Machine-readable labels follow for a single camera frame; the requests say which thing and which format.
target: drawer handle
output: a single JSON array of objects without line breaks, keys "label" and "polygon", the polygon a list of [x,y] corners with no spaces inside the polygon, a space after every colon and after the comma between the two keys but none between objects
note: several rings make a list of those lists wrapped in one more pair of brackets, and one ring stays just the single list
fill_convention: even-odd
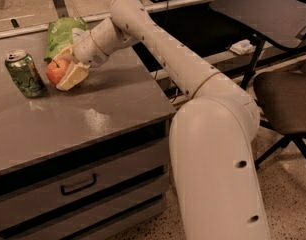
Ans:
[{"label": "drawer handle", "polygon": [[65,186],[61,186],[61,193],[62,193],[62,195],[63,196],[73,195],[73,194],[75,194],[77,192],[80,192],[80,191],[82,191],[84,189],[92,187],[93,185],[95,185],[96,180],[97,180],[95,173],[92,174],[92,177],[93,177],[93,181],[90,184],[87,184],[87,185],[85,185],[83,187],[80,187],[80,188],[77,188],[77,189],[74,189],[74,190],[71,190],[71,191],[65,191]]}]

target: soda can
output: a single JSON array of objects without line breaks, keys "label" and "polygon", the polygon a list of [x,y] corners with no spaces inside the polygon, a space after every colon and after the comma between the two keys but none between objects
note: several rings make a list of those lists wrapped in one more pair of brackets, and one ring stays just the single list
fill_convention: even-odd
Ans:
[{"label": "soda can", "polygon": [[43,95],[46,88],[30,54],[24,50],[10,51],[6,55],[5,66],[25,97],[36,98]]}]

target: apple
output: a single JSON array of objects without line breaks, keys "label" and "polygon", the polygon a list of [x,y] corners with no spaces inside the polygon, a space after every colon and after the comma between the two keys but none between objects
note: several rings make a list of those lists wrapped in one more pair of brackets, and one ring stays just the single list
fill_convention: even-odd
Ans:
[{"label": "apple", "polygon": [[70,65],[68,60],[59,59],[52,60],[46,68],[46,76],[50,82],[57,85],[61,78],[65,75],[66,69]]}]

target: plastic bag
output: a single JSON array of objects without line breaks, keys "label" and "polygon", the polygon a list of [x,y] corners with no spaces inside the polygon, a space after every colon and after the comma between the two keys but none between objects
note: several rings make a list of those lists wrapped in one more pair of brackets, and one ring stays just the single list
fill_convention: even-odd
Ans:
[{"label": "plastic bag", "polygon": [[63,17],[49,24],[45,61],[52,60],[64,48],[73,44],[72,30],[74,28],[85,31],[87,24],[81,17]]}]

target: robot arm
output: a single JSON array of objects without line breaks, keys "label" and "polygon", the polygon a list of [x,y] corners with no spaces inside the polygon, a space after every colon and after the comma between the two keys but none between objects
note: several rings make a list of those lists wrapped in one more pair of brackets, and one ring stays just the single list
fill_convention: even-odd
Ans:
[{"label": "robot arm", "polygon": [[100,66],[141,41],[190,99],[169,138],[187,239],[270,239],[250,145],[259,125],[253,98],[155,24],[138,0],[112,0],[110,12],[74,43],[74,55]]}]

